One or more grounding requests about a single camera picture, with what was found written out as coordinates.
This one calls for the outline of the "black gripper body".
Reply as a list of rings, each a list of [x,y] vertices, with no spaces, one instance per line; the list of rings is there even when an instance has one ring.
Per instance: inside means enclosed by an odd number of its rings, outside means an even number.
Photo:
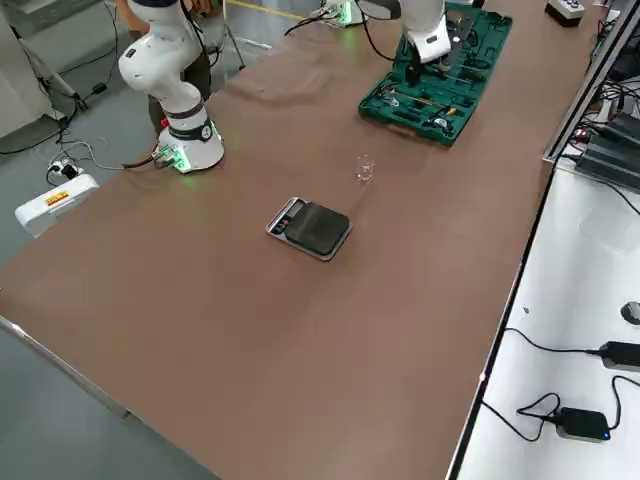
[[[449,38],[450,49],[443,55],[426,62],[426,65],[435,68],[438,72],[448,73],[457,63],[465,41],[466,37],[462,34],[454,34]]]

